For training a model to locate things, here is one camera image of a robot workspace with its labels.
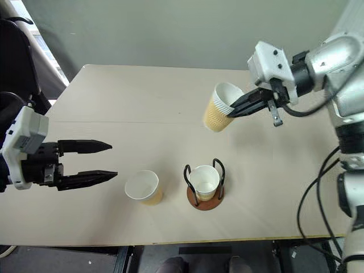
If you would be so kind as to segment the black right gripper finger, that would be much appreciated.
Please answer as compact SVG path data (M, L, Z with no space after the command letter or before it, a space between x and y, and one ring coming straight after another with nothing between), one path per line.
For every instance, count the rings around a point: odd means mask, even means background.
M271 99L271 91L264 88L256 88L238 98L236 101L250 101L250 102L257 102L257 101L265 101Z
M233 111L231 111L227 116L229 118L238 118L238 117L245 117L251 114L254 114L264 108L267 107L267 102L265 101L257 101L257 102L250 102L250 101L241 101L241 102L234 102L231 107Z

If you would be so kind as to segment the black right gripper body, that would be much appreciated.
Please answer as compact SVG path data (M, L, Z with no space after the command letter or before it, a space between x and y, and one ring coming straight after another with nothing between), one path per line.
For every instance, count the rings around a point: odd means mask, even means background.
M286 87L283 86L283 82L280 79L272 78L269 80L272 96L267 101L268 109L273 117L274 126L278 127L283 124L283 121L279 115L278 108L283 108L289 103L289 96Z

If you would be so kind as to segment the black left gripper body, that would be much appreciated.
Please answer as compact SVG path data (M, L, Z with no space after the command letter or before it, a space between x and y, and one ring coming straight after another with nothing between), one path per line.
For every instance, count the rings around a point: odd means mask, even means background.
M63 164L59 162L59 157L63 155L60 140L42 143L34 154L28 154L27 159L22 160L25 181L58 187L63 176Z

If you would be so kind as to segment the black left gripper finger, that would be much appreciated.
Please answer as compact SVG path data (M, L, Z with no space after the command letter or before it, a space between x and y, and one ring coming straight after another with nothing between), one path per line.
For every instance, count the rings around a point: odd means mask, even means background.
M57 145L60 156L65 153L93 154L113 148L98 140L59 140Z
M85 171L76 175L62 176L56 182L58 191L67 191L72 189L92 187L97 184L104 183L116 177L118 172L113 171Z

